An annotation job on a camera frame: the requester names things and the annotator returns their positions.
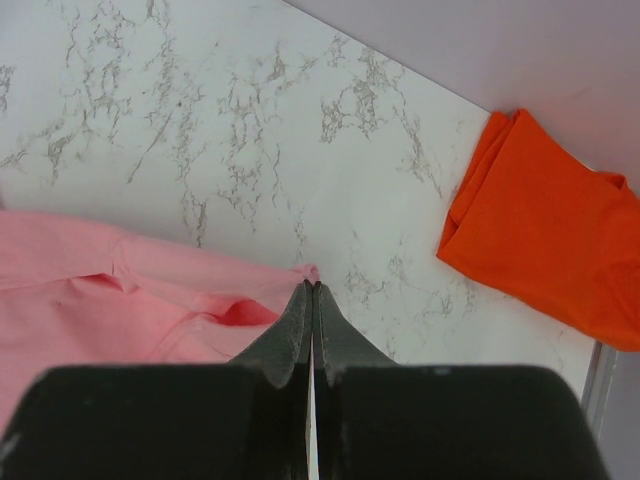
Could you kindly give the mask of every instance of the pink fabric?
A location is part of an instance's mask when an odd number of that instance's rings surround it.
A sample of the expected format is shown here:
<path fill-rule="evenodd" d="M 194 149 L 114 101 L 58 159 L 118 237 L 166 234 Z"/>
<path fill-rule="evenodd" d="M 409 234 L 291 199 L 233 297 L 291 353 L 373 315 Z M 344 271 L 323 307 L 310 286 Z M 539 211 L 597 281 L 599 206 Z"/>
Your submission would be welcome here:
<path fill-rule="evenodd" d="M 0 211 L 0 432 L 51 366 L 224 362 L 313 265 L 254 265 L 77 218 Z"/>

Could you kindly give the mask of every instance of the marble countertop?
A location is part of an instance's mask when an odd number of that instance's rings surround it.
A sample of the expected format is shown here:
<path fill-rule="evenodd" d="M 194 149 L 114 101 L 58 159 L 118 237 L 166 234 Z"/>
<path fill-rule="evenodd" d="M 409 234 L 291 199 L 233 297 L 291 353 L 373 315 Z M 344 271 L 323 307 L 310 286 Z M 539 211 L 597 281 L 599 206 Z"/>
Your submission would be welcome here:
<path fill-rule="evenodd" d="M 439 262 L 487 112 L 279 0 L 5 0 L 0 196 L 249 260 L 314 262 L 402 363 L 593 341 Z"/>

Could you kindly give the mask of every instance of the folded orange fabric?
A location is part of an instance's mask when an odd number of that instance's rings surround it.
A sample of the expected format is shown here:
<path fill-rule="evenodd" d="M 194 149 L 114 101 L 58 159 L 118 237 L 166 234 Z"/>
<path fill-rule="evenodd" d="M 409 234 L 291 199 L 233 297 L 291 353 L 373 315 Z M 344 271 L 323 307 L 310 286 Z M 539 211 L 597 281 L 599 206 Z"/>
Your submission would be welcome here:
<path fill-rule="evenodd" d="M 640 200 L 525 110 L 491 115 L 438 258 L 621 350 L 640 350 Z"/>

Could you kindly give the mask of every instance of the orange cloth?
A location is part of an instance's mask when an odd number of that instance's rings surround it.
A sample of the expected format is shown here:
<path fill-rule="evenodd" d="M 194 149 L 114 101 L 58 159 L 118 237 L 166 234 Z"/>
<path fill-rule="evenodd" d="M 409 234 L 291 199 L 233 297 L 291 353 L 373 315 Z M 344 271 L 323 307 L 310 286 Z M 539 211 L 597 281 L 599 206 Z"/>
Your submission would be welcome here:
<path fill-rule="evenodd" d="M 438 258 L 621 350 L 640 350 L 640 200 L 525 110 L 491 115 Z"/>

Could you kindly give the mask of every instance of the white wall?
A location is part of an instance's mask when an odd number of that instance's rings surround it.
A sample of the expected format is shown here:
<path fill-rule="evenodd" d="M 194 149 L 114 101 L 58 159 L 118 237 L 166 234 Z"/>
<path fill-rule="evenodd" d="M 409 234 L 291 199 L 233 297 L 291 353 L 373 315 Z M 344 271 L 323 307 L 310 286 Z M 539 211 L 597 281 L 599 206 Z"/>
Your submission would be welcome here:
<path fill-rule="evenodd" d="M 640 189 L 637 0 L 288 0 Z"/>

